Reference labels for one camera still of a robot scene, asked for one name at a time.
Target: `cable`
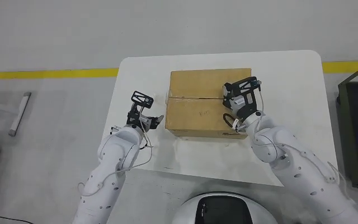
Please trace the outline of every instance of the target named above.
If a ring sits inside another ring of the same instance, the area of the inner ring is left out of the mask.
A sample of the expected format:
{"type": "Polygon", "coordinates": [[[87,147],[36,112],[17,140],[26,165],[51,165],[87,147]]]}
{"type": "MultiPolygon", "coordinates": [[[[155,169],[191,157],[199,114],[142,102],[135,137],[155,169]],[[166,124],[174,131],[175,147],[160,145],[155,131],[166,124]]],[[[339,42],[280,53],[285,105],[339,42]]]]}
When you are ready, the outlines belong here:
{"type": "MultiPolygon", "coordinates": [[[[256,127],[255,127],[255,129],[254,129],[254,134],[253,134],[253,136],[254,136],[254,139],[256,139],[256,134],[257,134],[257,132],[258,132],[258,130],[259,130],[259,128],[260,128],[260,122],[261,122],[261,120],[262,120],[262,117],[263,117],[263,110],[264,110],[264,104],[263,104],[263,97],[262,97],[262,94],[261,94],[261,91],[259,91],[259,93],[260,93],[260,98],[261,98],[261,105],[262,105],[262,113],[261,113],[261,115],[260,115],[260,118],[258,119],[258,122],[257,122],[257,124],[256,124],[256,127]]],[[[292,148],[292,149],[294,149],[294,150],[296,150],[296,151],[298,151],[299,153],[301,153],[301,151],[300,150],[298,150],[297,148],[295,148],[295,147],[293,147],[293,146],[290,146],[289,144],[284,144],[284,143],[269,143],[269,144],[256,144],[255,142],[254,142],[254,139],[252,140],[252,144],[254,144],[255,146],[287,146],[287,147],[290,147],[290,148],[292,148]]],[[[312,162],[310,159],[308,159],[307,158],[307,160],[308,161],[310,161],[317,169],[318,169],[318,171],[321,173],[321,175],[324,177],[324,178],[326,178],[326,176],[323,174],[323,171],[314,163],[314,162],[312,162]]]]}
{"type": "Polygon", "coordinates": [[[342,178],[342,180],[343,180],[343,192],[344,192],[344,195],[346,196],[346,198],[347,199],[349,199],[349,200],[352,200],[352,201],[354,201],[351,197],[349,197],[349,195],[348,195],[348,192],[347,192],[347,181],[346,181],[346,179],[345,179],[345,177],[341,174],[341,172],[337,169],[337,168],[335,168],[335,166],[333,166],[330,162],[328,162],[328,164],[330,165],[330,167],[334,170],[334,171],[336,171],[337,173],[338,173],[338,179],[339,179],[339,177],[341,177],[342,178]]]}
{"type": "Polygon", "coordinates": [[[24,222],[24,223],[34,224],[34,223],[29,222],[29,221],[26,221],[26,220],[17,220],[17,219],[15,219],[15,218],[7,218],[7,217],[3,217],[3,216],[0,216],[0,218],[3,218],[4,220],[13,220],[13,221],[18,221],[18,222],[24,222]]]}
{"type": "MultiPolygon", "coordinates": [[[[140,112],[139,112],[139,117],[141,117],[143,109],[144,109],[144,108],[141,108],[141,110],[140,110],[140,112]]],[[[83,194],[81,191],[79,191],[79,188],[78,188],[79,185],[83,185],[83,186],[84,186],[84,183],[83,183],[83,182],[78,183],[78,184],[77,184],[77,190],[80,192],[81,196],[89,197],[89,196],[92,196],[92,195],[96,194],[99,190],[101,190],[101,189],[103,188],[104,182],[106,181],[106,179],[109,178],[109,177],[110,177],[111,175],[113,175],[113,174],[118,174],[118,173],[120,173],[120,172],[128,171],[128,170],[130,170],[130,169],[132,169],[132,168],[135,168],[135,167],[138,167],[138,166],[143,166],[144,164],[147,164],[147,163],[150,162],[150,160],[152,159],[152,156],[153,156],[153,146],[152,146],[152,143],[150,142],[150,139],[149,139],[149,137],[148,137],[148,135],[147,135],[147,133],[146,133],[146,131],[145,131],[145,129],[144,129],[143,122],[142,122],[142,120],[140,120],[140,118],[139,118],[139,121],[140,121],[140,125],[142,126],[144,138],[145,138],[145,140],[149,143],[149,146],[147,146],[147,147],[150,148],[150,158],[148,159],[148,161],[147,161],[147,162],[144,162],[144,163],[142,163],[142,164],[138,164],[138,165],[129,167],[129,168],[127,168],[127,169],[115,171],[115,172],[112,172],[112,173],[108,174],[108,175],[103,179],[102,182],[99,182],[99,184],[97,185],[98,189],[97,189],[95,192],[91,193],[91,194],[83,194]]]]}

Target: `white pole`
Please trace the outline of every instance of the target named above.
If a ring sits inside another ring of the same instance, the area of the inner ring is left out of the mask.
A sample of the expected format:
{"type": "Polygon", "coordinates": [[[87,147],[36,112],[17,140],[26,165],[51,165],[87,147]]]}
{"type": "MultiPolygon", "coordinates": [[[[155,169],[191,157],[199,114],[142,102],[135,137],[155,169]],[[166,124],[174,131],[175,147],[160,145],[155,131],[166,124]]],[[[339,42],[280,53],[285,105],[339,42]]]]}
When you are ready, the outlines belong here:
{"type": "Polygon", "coordinates": [[[11,136],[11,137],[14,137],[16,135],[18,125],[20,124],[23,112],[25,111],[25,108],[26,108],[27,102],[29,101],[30,96],[31,96],[31,92],[25,92],[23,94],[23,98],[22,98],[20,106],[18,108],[17,117],[13,121],[10,131],[9,131],[9,136],[11,136]]]}

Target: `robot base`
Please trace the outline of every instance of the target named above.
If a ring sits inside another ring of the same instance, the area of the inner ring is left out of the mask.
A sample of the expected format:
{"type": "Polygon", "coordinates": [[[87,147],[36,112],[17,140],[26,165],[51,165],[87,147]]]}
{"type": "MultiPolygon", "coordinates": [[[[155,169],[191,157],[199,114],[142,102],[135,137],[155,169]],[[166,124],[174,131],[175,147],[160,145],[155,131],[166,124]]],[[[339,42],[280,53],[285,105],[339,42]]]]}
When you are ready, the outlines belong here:
{"type": "Polygon", "coordinates": [[[186,201],[172,224],[277,224],[263,206],[234,193],[206,193],[186,201]]]}

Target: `cardboard box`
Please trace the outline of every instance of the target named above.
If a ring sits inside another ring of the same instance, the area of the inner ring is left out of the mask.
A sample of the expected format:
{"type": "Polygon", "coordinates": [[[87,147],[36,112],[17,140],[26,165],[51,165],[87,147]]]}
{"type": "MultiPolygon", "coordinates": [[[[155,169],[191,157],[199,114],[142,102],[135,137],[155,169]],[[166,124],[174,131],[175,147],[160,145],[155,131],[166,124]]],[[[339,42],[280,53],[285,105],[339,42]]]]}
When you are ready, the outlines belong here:
{"type": "Polygon", "coordinates": [[[251,69],[173,71],[167,101],[166,129],[176,136],[246,138],[223,120],[223,85],[251,76],[251,69]]]}

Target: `white cable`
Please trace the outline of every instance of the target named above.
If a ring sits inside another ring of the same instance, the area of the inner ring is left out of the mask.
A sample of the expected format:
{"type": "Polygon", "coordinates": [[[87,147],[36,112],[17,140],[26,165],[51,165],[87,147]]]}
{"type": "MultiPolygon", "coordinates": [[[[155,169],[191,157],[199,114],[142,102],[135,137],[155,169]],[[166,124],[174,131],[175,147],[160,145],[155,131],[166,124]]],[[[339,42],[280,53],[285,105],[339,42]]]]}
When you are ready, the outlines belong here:
{"type": "MultiPolygon", "coordinates": [[[[260,98],[261,98],[261,105],[262,105],[262,113],[261,113],[261,116],[260,116],[260,118],[258,119],[258,122],[257,122],[257,124],[256,124],[256,127],[255,127],[255,129],[254,129],[254,134],[253,134],[253,136],[254,136],[254,139],[256,139],[256,134],[257,134],[257,132],[258,132],[258,130],[259,130],[259,128],[260,128],[260,122],[261,122],[261,120],[262,120],[262,117],[263,117],[263,110],[264,110],[264,104],[263,104],[263,97],[262,97],[262,94],[261,94],[261,91],[259,91],[259,93],[260,93],[260,98]]],[[[252,143],[255,145],[255,146],[287,146],[287,147],[290,147],[290,148],[292,148],[292,149],[294,149],[294,150],[296,150],[296,151],[298,151],[299,153],[301,153],[301,151],[300,150],[298,150],[297,148],[295,148],[295,147],[293,147],[293,146],[290,146],[289,144],[284,144],[284,143],[269,143],[269,144],[256,144],[255,143],[255,141],[254,141],[254,139],[252,140],[252,143]]],[[[311,160],[309,160],[308,159],[308,161],[310,161],[317,169],[318,169],[318,171],[322,174],[322,176],[325,178],[325,175],[323,174],[323,171],[314,163],[314,162],[312,162],[311,160]]]]}
{"type": "Polygon", "coordinates": [[[144,164],[147,164],[147,163],[150,162],[150,160],[152,159],[152,156],[153,156],[153,146],[152,146],[152,143],[150,142],[150,139],[149,139],[149,137],[148,137],[148,135],[147,135],[147,132],[146,132],[145,129],[144,129],[143,122],[142,122],[142,120],[140,120],[140,117],[141,117],[141,115],[142,115],[143,109],[144,109],[144,108],[141,108],[141,110],[140,110],[140,112],[139,112],[139,121],[140,121],[140,125],[142,126],[144,138],[149,142],[149,146],[147,146],[147,147],[150,148],[150,158],[148,159],[148,161],[147,161],[147,162],[144,162],[144,163],[142,163],[142,164],[138,164],[138,165],[129,167],[129,168],[127,168],[127,169],[115,171],[115,172],[112,172],[112,173],[108,174],[108,175],[103,179],[102,182],[99,182],[99,184],[97,185],[98,189],[97,189],[95,192],[91,193],[91,194],[82,194],[82,192],[79,190],[78,187],[79,187],[80,184],[84,186],[84,183],[83,183],[83,182],[78,183],[78,184],[77,184],[77,190],[79,191],[79,193],[81,194],[81,196],[89,197],[89,196],[92,196],[92,195],[96,194],[99,190],[101,190],[101,189],[103,188],[104,182],[106,181],[106,179],[107,179],[108,177],[110,177],[111,175],[113,175],[113,174],[118,174],[118,173],[120,173],[120,172],[128,171],[128,170],[130,170],[130,169],[132,169],[132,168],[135,168],[135,167],[138,167],[138,166],[143,166],[144,164]]]}
{"type": "Polygon", "coordinates": [[[336,171],[336,172],[338,173],[338,175],[339,175],[339,176],[338,176],[338,179],[339,179],[340,177],[342,178],[342,180],[343,180],[343,192],[344,192],[344,195],[346,196],[346,198],[354,202],[354,200],[353,200],[351,197],[349,197],[349,195],[348,195],[348,192],[347,192],[347,181],[346,181],[345,177],[344,177],[344,176],[341,174],[341,172],[340,172],[337,168],[335,168],[335,166],[333,166],[330,162],[328,162],[328,164],[330,165],[330,167],[331,167],[334,171],[336,171]]]}

